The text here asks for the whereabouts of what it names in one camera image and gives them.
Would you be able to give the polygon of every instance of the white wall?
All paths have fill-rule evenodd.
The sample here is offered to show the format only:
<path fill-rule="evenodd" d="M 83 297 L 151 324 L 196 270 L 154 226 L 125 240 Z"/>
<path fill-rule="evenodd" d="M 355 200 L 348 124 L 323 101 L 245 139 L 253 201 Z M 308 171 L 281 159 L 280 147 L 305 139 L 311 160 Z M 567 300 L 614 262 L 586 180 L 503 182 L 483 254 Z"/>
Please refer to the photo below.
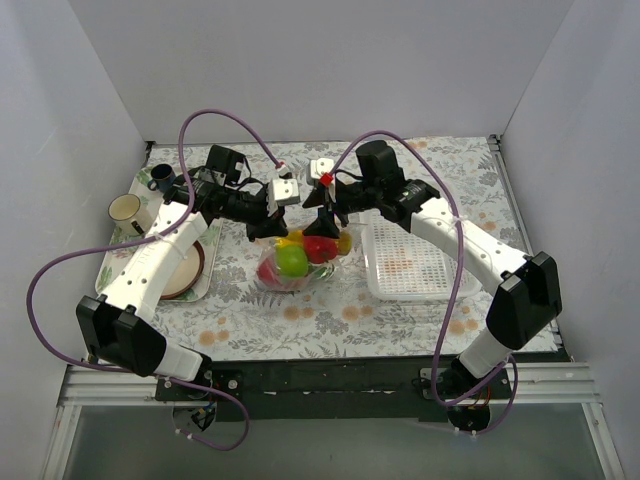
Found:
<path fill-rule="evenodd" d="M 572 0 L 69 0 L 146 140 L 502 133 Z M 247 141 L 199 120 L 191 142 Z"/>
<path fill-rule="evenodd" d="M 0 0 L 0 478 L 38 478 L 65 366 L 25 311 L 45 261 L 102 244 L 106 206 L 127 189 L 144 143 L 66 0 Z M 47 335 L 79 357 L 75 304 L 99 258 L 55 269 L 36 291 Z"/>
<path fill-rule="evenodd" d="M 640 1 L 576 0 L 504 136 L 533 244 L 555 256 L 569 351 L 588 360 L 640 478 Z"/>

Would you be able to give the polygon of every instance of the metal frame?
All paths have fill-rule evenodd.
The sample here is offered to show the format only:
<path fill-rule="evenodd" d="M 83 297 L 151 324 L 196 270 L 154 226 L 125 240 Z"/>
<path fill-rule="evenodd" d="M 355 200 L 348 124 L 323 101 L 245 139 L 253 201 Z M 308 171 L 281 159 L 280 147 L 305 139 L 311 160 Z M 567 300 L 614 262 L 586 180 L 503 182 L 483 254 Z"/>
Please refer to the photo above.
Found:
<path fill-rule="evenodd" d="M 500 152 L 499 137 L 492 136 L 487 141 L 491 154 L 496 161 L 498 173 L 504 185 L 511 209 L 514 212 L 517 226 L 522 233 L 523 242 L 526 249 L 531 252 L 532 249 L 526 227 L 518 209 L 506 173 L 504 159 Z M 562 339 L 555 322 L 552 324 L 552 329 L 556 334 L 556 343 L 562 350 Z M 591 378 L 588 365 L 575 362 L 530 363 L 526 361 L 531 359 L 532 357 L 528 355 L 525 361 L 520 361 L 518 364 L 520 382 L 515 402 L 518 404 L 581 404 L 605 477 L 607 479 L 623 479 L 624 473 L 611 440 L 602 413 L 600 395 Z M 507 369 L 507 374 L 513 380 L 511 367 Z M 154 400 L 156 387 L 157 381 L 152 377 L 141 378 L 130 374 L 96 372 L 69 367 L 59 398 L 58 412 L 42 478 L 48 480 L 61 479 L 63 477 L 77 431 L 82 406 L 151 407 L 204 404 L 204 402 L 158 402 Z M 505 399 L 492 400 L 492 403 L 496 404 L 505 402 Z"/>

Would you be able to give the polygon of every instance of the cream mug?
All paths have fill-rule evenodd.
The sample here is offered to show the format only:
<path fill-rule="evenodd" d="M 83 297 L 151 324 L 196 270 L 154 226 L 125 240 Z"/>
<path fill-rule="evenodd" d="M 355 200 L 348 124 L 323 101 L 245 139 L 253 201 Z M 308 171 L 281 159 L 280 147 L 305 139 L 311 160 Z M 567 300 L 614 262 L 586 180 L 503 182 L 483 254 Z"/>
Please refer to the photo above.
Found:
<path fill-rule="evenodd" d="M 127 193 L 116 197 L 109 205 L 109 216 L 124 233 L 130 236 L 144 235 L 153 223 L 149 212 L 138 196 Z"/>

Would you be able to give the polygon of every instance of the perforated basket bottom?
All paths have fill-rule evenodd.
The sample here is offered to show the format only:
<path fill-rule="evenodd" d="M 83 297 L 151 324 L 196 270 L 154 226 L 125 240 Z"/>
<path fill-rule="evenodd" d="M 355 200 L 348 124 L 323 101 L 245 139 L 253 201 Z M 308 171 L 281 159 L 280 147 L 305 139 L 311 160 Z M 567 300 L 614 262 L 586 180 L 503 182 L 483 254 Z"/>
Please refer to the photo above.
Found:
<path fill-rule="evenodd" d="M 431 243 L 405 232 L 379 213 L 363 215 L 363 248 L 369 288 L 384 300 L 443 302 L 449 299 L 456 262 Z M 458 298 L 474 295 L 480 283 L 466 270 Z"/>

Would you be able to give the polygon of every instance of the cup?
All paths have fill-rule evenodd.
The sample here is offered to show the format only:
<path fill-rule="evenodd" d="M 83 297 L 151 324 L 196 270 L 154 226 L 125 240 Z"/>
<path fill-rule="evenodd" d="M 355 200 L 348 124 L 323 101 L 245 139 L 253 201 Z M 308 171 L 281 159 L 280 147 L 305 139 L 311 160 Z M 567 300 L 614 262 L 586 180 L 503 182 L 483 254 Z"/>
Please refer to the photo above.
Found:
<path fill-rule="evenodd" d="M 140 198 L 132 193 L 116 197 L 109 205 L 109 216 L 127 235 L 144 235 L 153 223 Z"/>
<path fill-rule="evenodd" d="M 176 173 L 171 168 L 171 165 L 161 163 L 151 169 L 151 180 L 147 183 L 147 188 L 152 192 L 160 190 L 162 193 L 166 193 L 175 179 Z"/>

